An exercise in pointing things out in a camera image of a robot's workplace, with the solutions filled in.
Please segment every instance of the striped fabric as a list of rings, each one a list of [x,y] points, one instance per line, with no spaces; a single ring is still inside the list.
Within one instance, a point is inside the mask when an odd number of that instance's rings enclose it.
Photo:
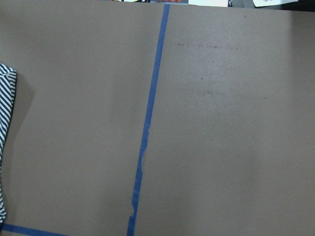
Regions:
[[[0,63],[0,176],[3,145],[9,129],[15,97],[16,71]],[[0,225],[6,212],[3,205],[0,184]]]

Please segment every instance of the black and white striped fabric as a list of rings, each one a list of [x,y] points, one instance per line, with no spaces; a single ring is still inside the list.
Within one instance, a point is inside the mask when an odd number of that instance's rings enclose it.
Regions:
[[[13,109],[16,85],[16,71],[0,63],[0,175],[3,146],[9,129]],[[6,212],[3,205],[0,184],[0,225]]]

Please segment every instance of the white paper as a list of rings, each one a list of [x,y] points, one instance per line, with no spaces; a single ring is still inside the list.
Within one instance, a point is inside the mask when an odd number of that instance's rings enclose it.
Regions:
[[[298,0],[253,0],[255,6],[273,6],[295,1]]]
[[[227,6],[228,0],[188,0],[188,4],[198,6]]]

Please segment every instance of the cardboard surface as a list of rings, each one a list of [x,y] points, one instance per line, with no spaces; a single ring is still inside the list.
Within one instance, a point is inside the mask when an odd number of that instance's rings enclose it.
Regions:
[[[314,20],[171,8],[137,236],[315,234]]]
[[[1,2],[0,62],[18,72],[2,163],[6,223],[126,234],[162,8]]]

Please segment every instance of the blue painter's tape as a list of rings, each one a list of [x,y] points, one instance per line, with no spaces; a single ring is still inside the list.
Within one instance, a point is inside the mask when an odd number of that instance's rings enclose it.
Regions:
[[[2,230],[29,236],[66,236],[9,224],[3,224]]]
[[[129,218],[127,236],[133,236],[134,235],[134,229],[135,229],[137,212],[138,212],[138,205],[139,205],[141,181],[142,181],[142,159],[143,159],[144,153],[145,153],[145,151],[147,149],[147,145],[148,145],[149,128],[151,125],[154,99],[155,99],[156,90],[157,90],[158,72],[159,72],[159,66],[161,63],[161,57],[162,57],[162,51],[163,51],[163,44],[164,44],[164,37],[165,37],[169,8],[170,8],[170,5],[168,5],[168,4],[164,5],[161,26],[159,29],[156,58],[155,58],[155,62],[154,62],[153,72],[152,72],[151,87],[150,87],[146,117],[144,120],[142,140],[141,140],[138,166],[137,166],[137,172],[136,172],[136,179],[134,182],[133,195],[132,195],[133,214]]]

